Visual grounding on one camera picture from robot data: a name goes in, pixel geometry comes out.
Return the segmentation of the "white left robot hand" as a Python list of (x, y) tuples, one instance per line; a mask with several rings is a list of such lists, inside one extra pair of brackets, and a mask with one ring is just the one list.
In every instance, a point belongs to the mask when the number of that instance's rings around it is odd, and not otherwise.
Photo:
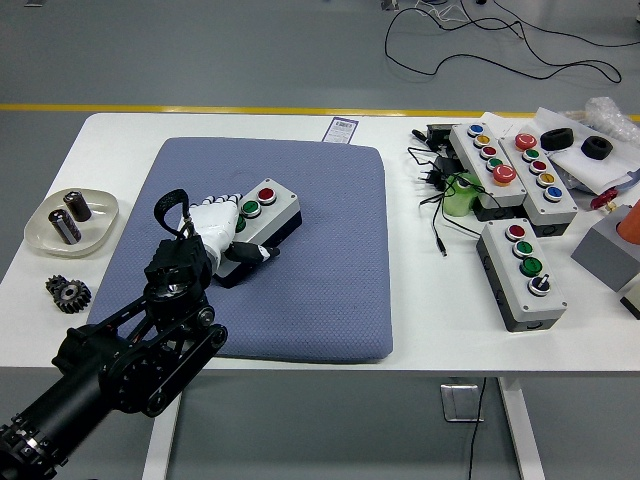
[(224, 258), (254, 265), (280, 254), (277, 247), (234, 240), (241, 199), (241, 194), (207, 197), (201, 204), (193, 204), (189, 208), (195, 232), (201, 237), (214, 271), (218, 270)]

